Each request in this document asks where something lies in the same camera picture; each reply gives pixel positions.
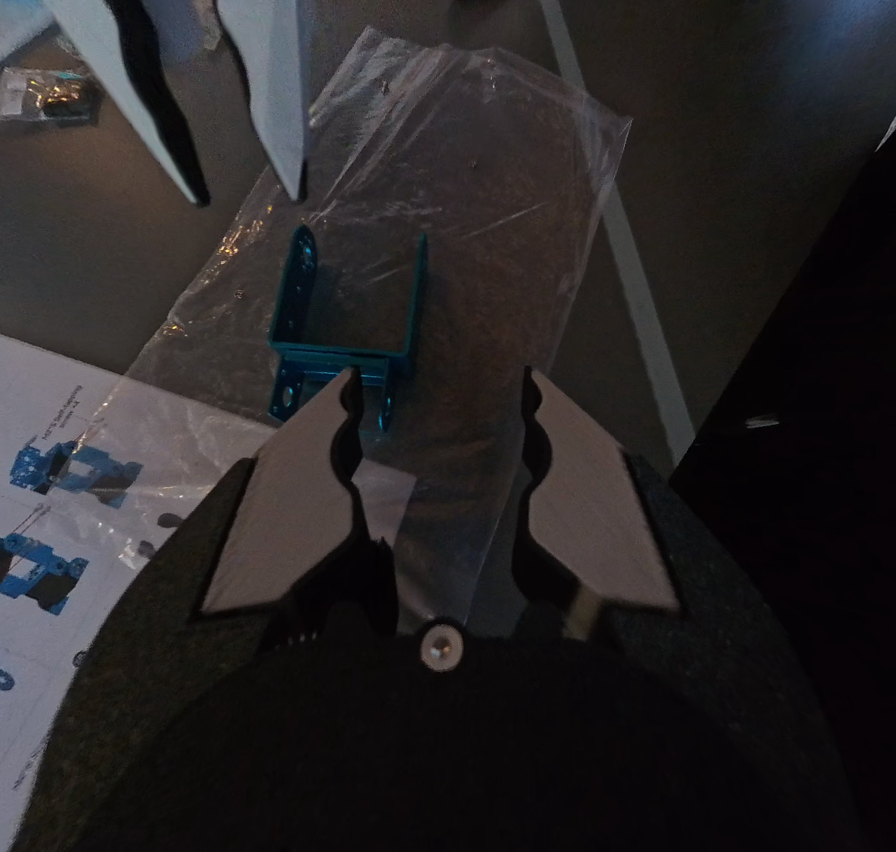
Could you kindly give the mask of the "long blue U bracket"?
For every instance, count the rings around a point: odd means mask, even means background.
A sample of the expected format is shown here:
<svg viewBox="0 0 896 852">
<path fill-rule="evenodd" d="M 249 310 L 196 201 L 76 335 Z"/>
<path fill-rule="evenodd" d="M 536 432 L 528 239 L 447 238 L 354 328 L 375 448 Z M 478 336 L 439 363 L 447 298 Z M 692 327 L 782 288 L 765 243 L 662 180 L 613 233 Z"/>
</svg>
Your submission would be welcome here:
<svg viewBox="0 0 896 852">
<path fill-rule="evenodd" d="M 427 284 L 429 246 L 420 236 L 415 258 L 413 285 L 409 298 L 405 341 L 402 349 L 365 349 L 357 346 L 320 345 L 303 341 L 318 270 L 314 233 L 304 223 L 292 233 L 280 289 L 268 334 L 270 346 L 281 358 L 297 355 L 300 360 L 321 360 L 325 364 L 347 364 L 364 358 L 386 360 L 405 377 L 414 375 L 420 337 L 420 322 Z"/>
</svg>

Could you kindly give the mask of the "clear plastic bag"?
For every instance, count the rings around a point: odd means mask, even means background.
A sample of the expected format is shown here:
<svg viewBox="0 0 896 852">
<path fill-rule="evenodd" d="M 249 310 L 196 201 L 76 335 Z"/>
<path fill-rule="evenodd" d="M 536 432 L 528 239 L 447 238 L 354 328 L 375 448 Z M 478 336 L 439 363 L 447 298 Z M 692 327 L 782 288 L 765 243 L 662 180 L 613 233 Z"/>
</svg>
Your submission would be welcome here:
<svg viewBox="0 0 896 852">
<path fill-rule="evenodd" d="M 311 109 L 307 201 L 264 169 L 123 378 L 263 425 L 293 231 L 319 253 L 308 340 L 385 350 L 404 342 L 426 234 L 414 375 L 385 433 L 365 393 L 361 438 L 416 477 L 393 543 L 404 614 L 464 622 L 518 469 L 523 369 L 552 363 L 630 125 L 505 50 L 366 27 Z"/>
</svg>

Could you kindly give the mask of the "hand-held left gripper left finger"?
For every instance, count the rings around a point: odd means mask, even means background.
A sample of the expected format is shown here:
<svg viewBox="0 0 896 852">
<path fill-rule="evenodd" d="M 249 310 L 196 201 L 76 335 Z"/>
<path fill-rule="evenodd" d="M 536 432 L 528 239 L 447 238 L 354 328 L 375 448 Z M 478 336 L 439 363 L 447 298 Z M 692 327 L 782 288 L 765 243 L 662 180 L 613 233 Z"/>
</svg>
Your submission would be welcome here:
<svg viewBox="0 0 896 852">
<path fill-rule="evenodd" d="M 269 615 L 272 632 L 321 632 L 349 604 L 373 632 L 397 630 L 392 515 L 355 481 L 368 471 L 363 416 L 360 370 L 347 367 L 263 443 L 204 579 L 201 620 Z"/>
</svg>

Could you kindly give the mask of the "person's dark clothing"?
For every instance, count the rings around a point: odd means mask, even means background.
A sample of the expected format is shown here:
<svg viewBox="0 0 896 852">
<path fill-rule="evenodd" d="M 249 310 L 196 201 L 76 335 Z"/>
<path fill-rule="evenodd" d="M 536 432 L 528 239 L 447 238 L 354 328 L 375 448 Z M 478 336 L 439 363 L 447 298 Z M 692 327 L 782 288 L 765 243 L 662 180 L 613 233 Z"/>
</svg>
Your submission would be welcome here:
<svg viewBox="0 0 896 852">
<path fill-rule="evenodd" d="M 894 850 L 894 321 L 891 126 L 671 477 L 789 635 L 868 850 Z"/>
</svg>

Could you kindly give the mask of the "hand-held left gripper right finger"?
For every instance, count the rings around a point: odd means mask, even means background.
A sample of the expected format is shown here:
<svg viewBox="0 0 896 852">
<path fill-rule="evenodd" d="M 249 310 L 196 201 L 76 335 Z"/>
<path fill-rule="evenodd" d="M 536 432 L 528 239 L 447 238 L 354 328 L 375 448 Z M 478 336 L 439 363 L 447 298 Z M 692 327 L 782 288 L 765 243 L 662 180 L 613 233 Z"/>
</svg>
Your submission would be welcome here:
<svg viewBox="0 0 896 852">
<path fill-rule="evenodd" d="M 539 370 L 521 383 L 521 492 L 512 577 L 561 632 L 590 639 L 616 610 L 681 616 L 678 589 L 624 447 Z"/>
</svg>

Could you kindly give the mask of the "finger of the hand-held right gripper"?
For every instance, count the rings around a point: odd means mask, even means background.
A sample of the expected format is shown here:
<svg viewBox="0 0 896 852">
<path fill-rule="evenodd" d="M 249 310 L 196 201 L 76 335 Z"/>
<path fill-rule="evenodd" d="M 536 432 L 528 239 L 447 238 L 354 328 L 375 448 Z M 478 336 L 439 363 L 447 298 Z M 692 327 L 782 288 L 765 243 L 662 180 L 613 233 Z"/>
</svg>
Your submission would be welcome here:
<svg viewBox="0 0 896 852">
<path fill-rule="evenodd" d="M 187 200 L 210 195 L 186 118 L 168 86 L 142 0 L 42 0 L 141 141 Z"/>
<path fill-rule="evenodd" d="M 311 0 L 215 0 L 255 133 L 287 195 L 307 198 Z"/>
</svg>

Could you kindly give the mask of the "assembly instruction booklet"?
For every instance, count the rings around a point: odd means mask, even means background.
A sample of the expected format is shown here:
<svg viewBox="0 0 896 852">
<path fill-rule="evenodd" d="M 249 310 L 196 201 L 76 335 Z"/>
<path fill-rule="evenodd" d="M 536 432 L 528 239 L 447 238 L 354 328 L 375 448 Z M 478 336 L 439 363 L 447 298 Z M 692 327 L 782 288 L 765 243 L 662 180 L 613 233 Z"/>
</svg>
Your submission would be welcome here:
<svg viewBox="0 0 896 852">
<path fill-rule="evenodd" d="M 2 337 L 2 796 L 120 595 L 272 431 Z"/>
</svg>

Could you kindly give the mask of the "white foam board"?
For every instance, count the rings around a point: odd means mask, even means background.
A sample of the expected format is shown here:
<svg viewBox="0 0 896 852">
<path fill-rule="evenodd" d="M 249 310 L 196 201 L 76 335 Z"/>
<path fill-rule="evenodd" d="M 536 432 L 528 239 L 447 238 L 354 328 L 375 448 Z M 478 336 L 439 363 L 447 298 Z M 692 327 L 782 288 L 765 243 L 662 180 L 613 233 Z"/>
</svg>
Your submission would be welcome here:
<svg viewBox="0 0 896 852">
<path fill-rule="evenodd" d="M 41 0 L 1 0 L 1 62 L 55 26 Z"/>
</svg>

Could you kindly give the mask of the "short blue U bracket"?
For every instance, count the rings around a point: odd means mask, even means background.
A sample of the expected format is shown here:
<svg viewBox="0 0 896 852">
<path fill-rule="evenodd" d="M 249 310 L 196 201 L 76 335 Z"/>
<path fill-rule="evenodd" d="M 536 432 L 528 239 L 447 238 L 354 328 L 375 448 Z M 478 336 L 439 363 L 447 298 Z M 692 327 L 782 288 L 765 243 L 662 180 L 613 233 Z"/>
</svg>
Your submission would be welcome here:
<svg viewBox="0 0 896 852">
<path fill-rule="evenodd" d="M 310 351 L 300 349 L 280 356 L 273 395 L 268 409 L 271 418 L 278 422 L 289 420 L 300 407 L 301 392 L 306 379 L 327 384 L 348 367 L 356 367 L 364 386 L 381 390 L 378 424 L 387 432 L 393 411 L 393 386 L 397 376 L 392 361 L 386 356 L 362 355 L 329 350 Z"/>
</svg>

